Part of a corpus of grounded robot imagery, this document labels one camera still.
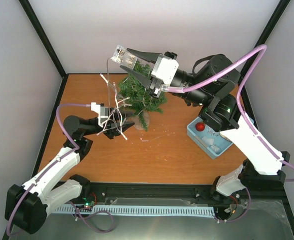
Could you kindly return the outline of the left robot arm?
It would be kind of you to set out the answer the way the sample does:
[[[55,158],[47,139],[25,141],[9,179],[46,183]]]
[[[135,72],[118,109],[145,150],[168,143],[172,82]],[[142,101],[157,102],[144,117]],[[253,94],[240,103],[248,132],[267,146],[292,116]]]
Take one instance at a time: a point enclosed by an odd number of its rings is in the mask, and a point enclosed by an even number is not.
[[[98,134],[103,128],[96,117],[75,115],[68,116],[63,127],[67,140],[58,154],[33,178],[22,185],[13,184],[7,191],[4,217],[8,236],[12,235],[12,225],[34,234],[57,208],[73,199],[83,202],[90,198],[90,181],[83,176],[74,174],[62,185],[57,183],[90,152],[93,141],[86,136]]]

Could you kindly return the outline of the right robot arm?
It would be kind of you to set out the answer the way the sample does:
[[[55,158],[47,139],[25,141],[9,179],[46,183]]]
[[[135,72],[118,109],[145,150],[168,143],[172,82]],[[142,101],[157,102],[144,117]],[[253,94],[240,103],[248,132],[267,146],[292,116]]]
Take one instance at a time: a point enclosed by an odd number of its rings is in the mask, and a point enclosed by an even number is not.
[[[185,102],[201,106],[199,117],[214,131],[229,139],[246,156],[245,161],[233,172],[218,176],[211,187],[211,197],[221,201],[233,193],[248,189],[254,191],[279,190],[284,186],[286,175],[282,166],[288,154],[276,150],[253,125],[240,102],[231,94],[235,87],[242,88],[245,79],[237,71],[238,64],[225,55],[216,54],[201,59],[204,66],[198,72],[179,70],[177,56],[173,52],[142,52],[127,48],[130,60],[142,59],[154,65],[151,75],[145,77],[129,64],[122,69],[135,76],[158,98],[169,92]]]

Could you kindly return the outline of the clear battery box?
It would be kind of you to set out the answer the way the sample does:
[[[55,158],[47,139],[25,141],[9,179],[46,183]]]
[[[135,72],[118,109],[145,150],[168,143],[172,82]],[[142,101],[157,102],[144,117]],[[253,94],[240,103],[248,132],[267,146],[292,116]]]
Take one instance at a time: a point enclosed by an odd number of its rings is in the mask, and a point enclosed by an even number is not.
[[[127,51],[124,47],[118,45],[114,51],[111,60],[121,66],[125,66],[129,69],[134,69],[137,62],[137,57]]]

